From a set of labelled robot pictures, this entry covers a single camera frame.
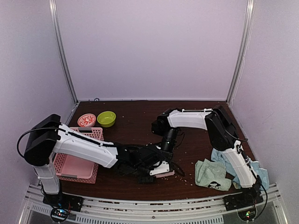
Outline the pink towel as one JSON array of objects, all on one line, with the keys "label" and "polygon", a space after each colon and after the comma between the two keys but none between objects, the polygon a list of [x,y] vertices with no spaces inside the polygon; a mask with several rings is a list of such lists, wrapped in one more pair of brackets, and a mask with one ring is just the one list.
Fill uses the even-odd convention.
[{"label": "pink towel", "polygon": [[165,178],[165,177],[173,176],[174,174],[175,174],[175,171],[170,171],[170,172],[157,174],[157,175],[155,175],[155,177],[156,178]]}]

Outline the green towel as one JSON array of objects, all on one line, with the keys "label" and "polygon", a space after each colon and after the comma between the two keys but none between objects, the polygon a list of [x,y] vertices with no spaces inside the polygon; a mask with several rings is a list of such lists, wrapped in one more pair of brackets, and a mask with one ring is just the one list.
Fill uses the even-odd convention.
[{"label": "green towel", "polygon": [[195,163],[195,184],[199,187],[228,191],[232,181],[226,178],[226,168],[219,162],[207,159]]}]

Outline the pink plastic basket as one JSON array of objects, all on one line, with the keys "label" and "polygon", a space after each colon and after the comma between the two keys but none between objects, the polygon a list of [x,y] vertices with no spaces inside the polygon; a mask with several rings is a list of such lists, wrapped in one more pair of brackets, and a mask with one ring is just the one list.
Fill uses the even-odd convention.
[{"label": "pink plastic basket", "polygon": [[[71,127],[72,130],[97,140],[103,140],[100,127]],[[56,154],[53,161],[56,175],[60,180],[95,184],[99,165],[67,154]]]}]

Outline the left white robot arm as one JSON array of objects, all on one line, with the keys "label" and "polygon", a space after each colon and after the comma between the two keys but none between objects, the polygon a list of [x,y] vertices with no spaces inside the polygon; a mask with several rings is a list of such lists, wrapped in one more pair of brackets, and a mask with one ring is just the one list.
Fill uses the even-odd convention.
[{"label": "left white robot arm", "polygon": [[28,141],[21,157],[30,164],[42,183],[43,191],[57,207],[67,203],[51,161],[52,153],[61,153],[92,161],[105,168],[116,168],[122,174],[152,177],[169,171],[169,162],[156,146],[123,145],[93,139],[78,133],[52,114],[25,132]]}]

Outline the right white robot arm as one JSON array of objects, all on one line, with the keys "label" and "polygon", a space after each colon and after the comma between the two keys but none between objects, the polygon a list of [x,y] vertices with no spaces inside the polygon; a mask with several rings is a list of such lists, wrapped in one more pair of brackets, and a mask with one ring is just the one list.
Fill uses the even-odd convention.
[{"label": "right white robot arm", "polygon": [[162,136],[161,149],[171,151],[178,129],[182,127],[208,132],[212,147],[224,153],[239,178],[242,205],[251,205],[261,195],[262,183],[242,148],[244,140],[238,137],[236,127],[222,106],[202,110],[168,109],[152,122],[151,131]]}]

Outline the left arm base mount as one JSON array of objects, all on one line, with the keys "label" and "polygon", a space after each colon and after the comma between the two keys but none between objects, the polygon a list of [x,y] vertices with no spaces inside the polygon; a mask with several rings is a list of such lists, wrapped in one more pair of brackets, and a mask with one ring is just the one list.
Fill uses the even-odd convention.
[{"label": "left arm base mount", "polygon": [[52,208],[50,218],[56,223],[61,223],[68,219],[72,211],[81,211],[83,198],[66,194],[46,195],[43,197],[43,203]]}]

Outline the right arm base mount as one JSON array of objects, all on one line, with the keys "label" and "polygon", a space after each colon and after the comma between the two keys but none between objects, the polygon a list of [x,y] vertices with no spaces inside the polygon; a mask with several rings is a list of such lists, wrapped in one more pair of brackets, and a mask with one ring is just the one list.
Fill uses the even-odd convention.
[{"label": "right arm base mount", "polygon": [[240,193],[225,196],[223,201],[226,211],[237,210],[238,217],[242,221],[250,222],[258,217],[256,205],[263,202],[263,197]]}]

